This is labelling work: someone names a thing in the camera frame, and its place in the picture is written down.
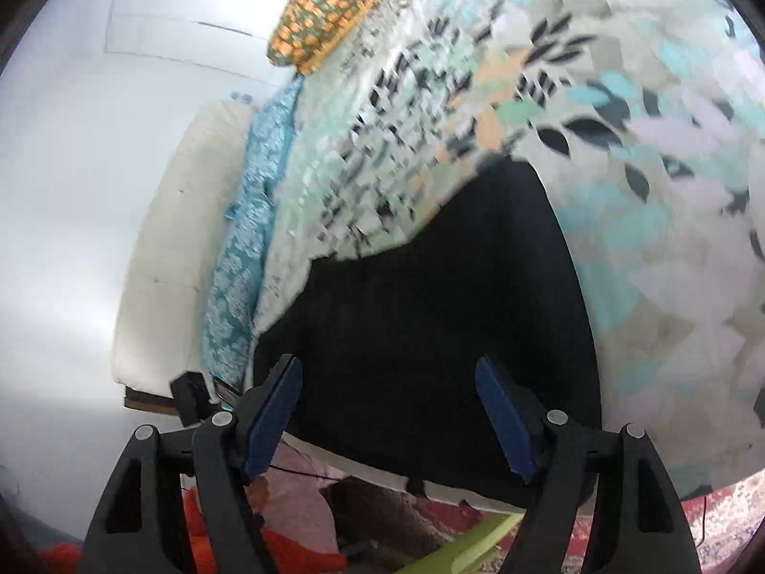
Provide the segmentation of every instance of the bedsheet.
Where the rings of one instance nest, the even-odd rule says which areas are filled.
[[[527,161],[604,426],[643,425],[681,496],[739,481],[765,466],[764,99],[731,0],[384,0],[305,82],[255,337],[311,259],[406,243],[484,166]]]

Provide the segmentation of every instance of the wire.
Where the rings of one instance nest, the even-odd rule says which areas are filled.
[[[704,514],[701,518],[701,541],[696,544],[696,548],[699,548],[707,538],[707,498],[704,497]]]
[[[324,477],[322,475],[312,475],[311,473],[307,473],[307,472],[293,471],[290,468],[282,468],[281,466],[274,466],[274,464],[269,464],[269,468],[273,468],[275,471],[287,472],[290,475],[301,475],[301,477],[311,477],[313,479],[326,479],[327,481],[338,480],[337,477]]]

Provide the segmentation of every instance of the black cloth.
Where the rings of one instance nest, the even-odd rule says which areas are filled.
[[[526,507],[475,389],[484,355],[547,408],[601,427],[598,368],[571,257],[529,164],[498,160],[407,245],[313,262],[260,339],[254,381],[283,353],[305,387],[288,432],[415,481]]]

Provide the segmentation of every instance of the silver screw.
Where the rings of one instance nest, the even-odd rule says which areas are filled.
[[[213,414],[213,425],[216,427],[223,427],[228,425],[233,420],[234,415],[231,412],[216,412]]]
[[[135,430],[135,438],[137,440],[145,440],[150,438],[154,434],[154,428],[151,425],[141,425]]]
[[[633,438],[637,439],[641,439],[645,435],[645,429],[640,427],[640,425],[635,425],[634,423],[630,423],[630,425],[626,426],[626,432]]]
[[[563,410],[550,410],[547,413],[547,420],[553,425],[565,425],[568,422],[568,415]]]

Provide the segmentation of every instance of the red cloth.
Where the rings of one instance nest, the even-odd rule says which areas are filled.
[[[186,528],[191,540],[191,552],[197,564],[198,574],[218,574],[213,549],[209,544],[208,531],[204,527],[204,518],[197,507],[195,491],[188,491],[184,496]],[[261,530],[261,535],[279,574],[325,574],[341,572],[348,563],[341,554],[324,555],[304,548],[287,537]],[[80,549],[72,544],[59,544],[42,552],[40,557],[53,574],[76,574]]]

